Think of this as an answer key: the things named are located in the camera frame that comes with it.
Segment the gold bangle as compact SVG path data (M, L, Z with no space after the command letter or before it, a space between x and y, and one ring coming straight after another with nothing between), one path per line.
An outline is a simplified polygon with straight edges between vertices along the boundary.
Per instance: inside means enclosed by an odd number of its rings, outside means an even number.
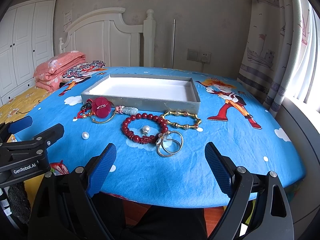
M113 111L113 114L107 119L107 118L104 118L105 120L104 121L97 121L96 118L95 118L95 115L93 114L93 112L91 111L91 120L93 123L95 124L105 124L109 121L111 121L116 115L116 112Z

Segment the double ring flower brooch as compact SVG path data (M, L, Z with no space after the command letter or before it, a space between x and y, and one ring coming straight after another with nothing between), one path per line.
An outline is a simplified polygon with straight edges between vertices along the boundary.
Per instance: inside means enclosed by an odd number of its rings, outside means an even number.
M163 158L176 155L184 144L183 136L177 131L167 131L160 134L156 141L157 154Z

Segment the white pearl with cap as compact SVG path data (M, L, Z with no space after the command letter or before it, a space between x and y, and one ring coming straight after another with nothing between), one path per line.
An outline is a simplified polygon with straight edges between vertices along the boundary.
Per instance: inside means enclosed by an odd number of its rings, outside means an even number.
M143 126L142 132L143 134L148 134L150 132L150 126L148 125Z

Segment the red flower hair clip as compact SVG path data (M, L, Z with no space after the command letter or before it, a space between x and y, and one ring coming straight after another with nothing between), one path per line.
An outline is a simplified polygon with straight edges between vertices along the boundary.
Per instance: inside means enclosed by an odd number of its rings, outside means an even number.
M111 103L107 98L99 97L92 101L92 112L98 118L106 118L111 112Z

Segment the pale jade pendant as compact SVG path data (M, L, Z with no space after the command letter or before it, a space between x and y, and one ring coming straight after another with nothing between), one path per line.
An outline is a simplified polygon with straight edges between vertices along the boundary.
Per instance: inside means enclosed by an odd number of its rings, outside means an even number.
M116 106L115 112L117 114L136 115L138 113L138 109L135 107Z

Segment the grey white jewelry tray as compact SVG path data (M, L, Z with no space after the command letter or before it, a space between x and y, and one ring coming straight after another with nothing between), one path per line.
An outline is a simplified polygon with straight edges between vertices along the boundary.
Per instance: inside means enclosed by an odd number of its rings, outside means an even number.
M114 105L151 112L197 114L200 97L191 77L110 74L81 93L82 101L105 97Z

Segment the yellow floral bedsheet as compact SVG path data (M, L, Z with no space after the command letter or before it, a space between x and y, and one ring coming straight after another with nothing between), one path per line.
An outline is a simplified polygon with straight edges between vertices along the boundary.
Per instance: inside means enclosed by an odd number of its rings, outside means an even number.
M22 94L13 97L0 108L0 122L16 121L28 114L51 92L42 88L29 88Z

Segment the blue cartoon tablecloth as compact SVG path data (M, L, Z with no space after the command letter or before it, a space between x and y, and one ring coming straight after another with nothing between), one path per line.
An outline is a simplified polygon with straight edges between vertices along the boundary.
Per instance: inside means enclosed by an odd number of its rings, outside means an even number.
M218 151L255 174L274 171L284 187L305 167L274 117L231 79L146 67L111 67L53 92L29 113L19 141L61 124L48 161L71 172L108 144L116 160L91 179L98 190L135 202L200 208L228 204L204 150Z

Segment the folded pink quilt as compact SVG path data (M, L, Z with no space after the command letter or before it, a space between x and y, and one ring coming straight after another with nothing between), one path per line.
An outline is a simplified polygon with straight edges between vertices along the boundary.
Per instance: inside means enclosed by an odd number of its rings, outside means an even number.
M63 74L85 61L86 55L77 50L56 55L36 67L33 75L35 86L54 92L59 89Z

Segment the patterned pillow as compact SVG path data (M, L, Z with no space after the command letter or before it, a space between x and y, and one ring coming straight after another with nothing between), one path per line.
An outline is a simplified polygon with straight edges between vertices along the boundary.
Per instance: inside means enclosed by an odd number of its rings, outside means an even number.
M91 75L93 72L99 72L106 70L106 65L103 61L91 61L80 63L70 69L68 69L63 75L63 80L71 80L80 78L83 76Z

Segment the white wardrobe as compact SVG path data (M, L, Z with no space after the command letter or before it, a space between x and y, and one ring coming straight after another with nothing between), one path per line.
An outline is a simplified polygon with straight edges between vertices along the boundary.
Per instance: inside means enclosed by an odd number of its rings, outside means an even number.
M9 7L1 20L1 105L35 86L36 67L54 56L56 0Z

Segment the ship print curtain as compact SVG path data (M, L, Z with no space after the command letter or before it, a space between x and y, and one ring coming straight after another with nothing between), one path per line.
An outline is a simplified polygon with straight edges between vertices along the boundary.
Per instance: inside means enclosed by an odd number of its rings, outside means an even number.
M252 0L238 81L273 116L285 98L319 111L319 16L309 0Z

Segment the white bed headboard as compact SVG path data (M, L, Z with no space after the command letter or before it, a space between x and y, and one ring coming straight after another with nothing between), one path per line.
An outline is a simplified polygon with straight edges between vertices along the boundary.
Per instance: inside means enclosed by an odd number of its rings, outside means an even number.
M103 8L84 14L59 38L59 52L78 50L87 61L100 60L108 67L153 67L156 21L146 11L143 24L128 25L125 8Z

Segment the metal pole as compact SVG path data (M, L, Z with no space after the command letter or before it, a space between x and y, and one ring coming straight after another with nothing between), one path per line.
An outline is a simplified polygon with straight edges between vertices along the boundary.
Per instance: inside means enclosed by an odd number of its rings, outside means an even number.
M172 22L172 35L171 35L171 57L170 57L170 68L174 68L174 56L175 56L175 37L176 37L176 19Z

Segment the wall switch and socket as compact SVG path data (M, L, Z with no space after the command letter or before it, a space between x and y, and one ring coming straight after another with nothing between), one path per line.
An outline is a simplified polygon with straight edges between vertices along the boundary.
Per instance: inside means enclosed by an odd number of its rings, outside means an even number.
M187 60L200 62L204 64L210 64L211 61L211 53L205 51L198 51L193 49L187 50Z

